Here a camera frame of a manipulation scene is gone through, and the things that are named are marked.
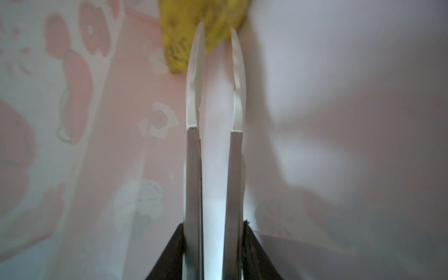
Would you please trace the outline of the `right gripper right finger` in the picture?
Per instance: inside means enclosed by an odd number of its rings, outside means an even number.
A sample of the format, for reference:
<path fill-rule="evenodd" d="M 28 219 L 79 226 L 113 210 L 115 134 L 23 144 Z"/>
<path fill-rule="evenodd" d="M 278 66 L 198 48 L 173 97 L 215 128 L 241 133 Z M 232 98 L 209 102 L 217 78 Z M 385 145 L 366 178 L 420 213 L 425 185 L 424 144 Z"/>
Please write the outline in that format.
<path fill-rule="evenodd" d="M 229 148 L 223 255 L 223 280 L 242 278 L 243 202 L 245 163 L 242 154 L 246 116 L 246 71 L 237 31 L 231 30 L 233 59 L 233 125 Z"/>

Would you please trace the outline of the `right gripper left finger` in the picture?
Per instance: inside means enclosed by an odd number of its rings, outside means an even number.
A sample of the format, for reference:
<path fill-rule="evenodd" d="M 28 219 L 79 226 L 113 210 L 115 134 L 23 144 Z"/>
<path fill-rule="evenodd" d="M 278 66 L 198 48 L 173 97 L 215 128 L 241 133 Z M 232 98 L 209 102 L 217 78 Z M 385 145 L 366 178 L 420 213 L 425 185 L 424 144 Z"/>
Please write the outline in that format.
<path fill-rule="evenodd" d="M 199 23 L 192 41 L 186 80 L 185 121 L 187 155 L 184 180 L 185 280 L 204 279 L 203 188 L 200 139 L 200 104 L 205 70 L 205 28 Z"/>

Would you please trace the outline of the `red white paper bag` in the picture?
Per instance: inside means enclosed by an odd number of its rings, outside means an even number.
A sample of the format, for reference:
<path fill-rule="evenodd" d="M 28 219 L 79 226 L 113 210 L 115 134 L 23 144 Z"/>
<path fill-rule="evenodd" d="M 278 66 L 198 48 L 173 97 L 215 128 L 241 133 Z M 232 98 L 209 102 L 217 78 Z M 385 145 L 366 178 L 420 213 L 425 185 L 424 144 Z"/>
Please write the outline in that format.
<path fill-rule="evenodd" d="M 285 280 L 448 277 L 448 3 L 252 1 L 244 218 Z M 1 278 L 143 280 L 184 218 L 156 1 L 1 2 Z"/>

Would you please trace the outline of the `fake green-brown bun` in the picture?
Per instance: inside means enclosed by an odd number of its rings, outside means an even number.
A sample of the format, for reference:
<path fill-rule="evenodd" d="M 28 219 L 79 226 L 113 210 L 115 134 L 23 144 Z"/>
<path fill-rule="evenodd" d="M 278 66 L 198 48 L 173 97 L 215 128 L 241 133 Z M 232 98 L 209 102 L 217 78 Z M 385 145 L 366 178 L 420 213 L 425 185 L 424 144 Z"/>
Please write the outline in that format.
<path fill-rule="evenodd" d="M 161 0 L 158 2 L 166 65 L 172 74 L 187 71 L 197 27 L 204 24 L 206 52 L 213 51 L 245 22 L 249 0 Z"/>

